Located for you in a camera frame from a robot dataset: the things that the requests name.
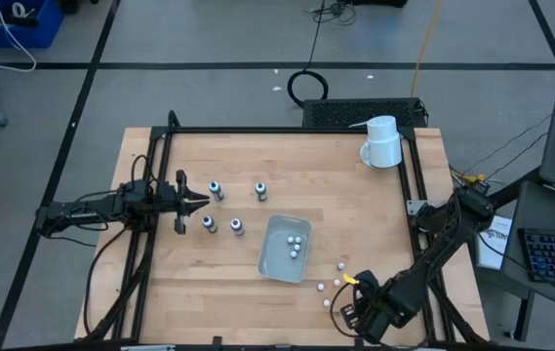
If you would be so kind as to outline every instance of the blue container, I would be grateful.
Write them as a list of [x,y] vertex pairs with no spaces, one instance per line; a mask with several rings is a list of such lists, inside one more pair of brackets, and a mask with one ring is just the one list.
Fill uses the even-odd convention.
[[[25,48],[49,48],[54,42],[64,14],[55,0],[0,0],[0,9],[3,14],[6,9],[11,9],[13,3],[20,2],[27,9],[32,7],[38,9],[36,19],[39,25],[36,27],[21,27],[8,25],[9,30]],[[0,24],[0,48],[12,48],[8,34],[4,32],[4,26]]]

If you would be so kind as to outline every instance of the paper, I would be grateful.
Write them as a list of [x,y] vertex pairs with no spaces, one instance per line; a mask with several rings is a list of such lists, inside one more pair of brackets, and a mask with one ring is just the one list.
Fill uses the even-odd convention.
[[[495,215],[492,225],[489,229],[481,232],[481,236],[492,248],[504,254],[512,222],[509,218]],[[483,244],[483,241],[478,236],[476,237],[476,242],[478,243],[476,264],[479,267],[499,270],[502,265],[502,256]]]

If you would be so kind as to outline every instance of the white mug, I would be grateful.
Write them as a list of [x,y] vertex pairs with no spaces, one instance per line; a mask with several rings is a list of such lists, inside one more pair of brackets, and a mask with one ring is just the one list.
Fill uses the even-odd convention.
[[396,118],[378,116],[366,123],[368,140],[359,150],[362,162],[376,168],[390,168],[403,160]]

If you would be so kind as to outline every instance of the gray floor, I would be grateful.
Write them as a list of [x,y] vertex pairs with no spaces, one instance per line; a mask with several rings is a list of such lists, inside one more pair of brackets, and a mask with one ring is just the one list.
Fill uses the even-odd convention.
[[[89,62],[110,0],[65,19],[54,46],[35,51],[42,62]],[[123,0],[102,56],[103,62],[304,61],[315,23],[304,12],[318,0]],[[555,35],[555,1],[539,4]],[[315,60],[414,62],[434,8],[410,0],[403,10],[360,7],[355,24],[324,24]],[[26,61],[0,50],[0,61]],[[554,63],[526,0],[446,0],[426,62]],[[288,98],[292,70],[99,70],[73,141],[56,199],[110,185],[125,128],[165,124],[174,109],[186,126],[298,126],[301,111]],[[319,70],[330,98],[399,98],[409,95],[411,70]],[[0,309],[56,160],[82,87],[84,70],[0,71]],[[314,82],[297,81],[301,98],[316,98]],[[555,70],[420,72],[417,95],[442,129],[451,163],[465,169],[552,110]],[[544,124],[475,168],[490,173],[517,154]],[[509,182],[539,163],[540,143],[496,175]],[[512,215],[512,207],[503,209]],[[94,242],[92,234],[67,231]],[[71,340],[93,250],[43,241],[5,346]],[[480,285],[493,340],[555,349],[555,304],[538,297],[529,340],[505,339],[519,301]]]

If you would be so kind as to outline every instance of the wooden table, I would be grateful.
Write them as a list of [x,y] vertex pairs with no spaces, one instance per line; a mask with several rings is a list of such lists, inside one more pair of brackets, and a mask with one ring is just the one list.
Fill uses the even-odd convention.
[[[146,152],[149,132],[126,130],[112,186],[129,180],[132,161]],[[219,181],[225,200],[212,202],[188,218],[186,235],[174,232],[174,214],[160,216],[140,342],[206,344],[220,335],[225,344],[351,345],[352,339],[335,330],[323,306],[323,300],[331,299],[337,290],[332,281],[341,278],[337,263],[345,262],[345,272],[351,275],[371,269],[381,283],[413,263],[398,171],[362,164],[359,148],[365,137],[175,135],[169,180],[175,182],[175,171],[183,169],[189,188],[205,194],[210,181]],[[447,199],[452,181],[440,131],[416,130],[416,139],[429,199]],[[407,149],[405,154],[417,198]],[[254,191],[259,181],[268,187],[264,203]],[[264,230],[273,214],[312,223],[305,280],[300,284],[258,274]],[[216,220],[218,234],[202,227],[203,215]],[[229,229],[233,217],[244,222],[244,236],[235,237]],[[102,233],[98,247],[119,228],[111,225]],[[129,238],[125,235],[106,250],[95,269],[91,325],[118,294]],[[457,309],[477,333],[489,338],[466,246],[444,267],[444,277]],[[318,283],[325,284],[323,292],[316,291]],[[349,297],[350,292],[344,293],[337,306],[348,303]],[[437,336],[442,339],[435,303],[433,309]],[[133,312],[131,302],[124,335],[129,335]],[[400,330],[390,327],[383,341],[414,345],[423,340],[423,330],[420,313]],[[76,336],[83,334],[80,322]]]

